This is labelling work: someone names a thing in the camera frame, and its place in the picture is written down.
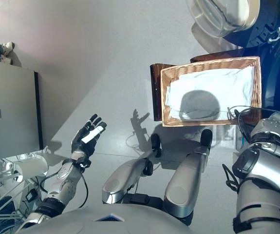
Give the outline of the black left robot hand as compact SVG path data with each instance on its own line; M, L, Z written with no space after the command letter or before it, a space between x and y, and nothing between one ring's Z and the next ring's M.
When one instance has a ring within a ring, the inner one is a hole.
M97 114L92 115L73 138L71 152L81 151L87 157L90 157L95 151L97 140L106 127L107 124L102 121L101 117Z

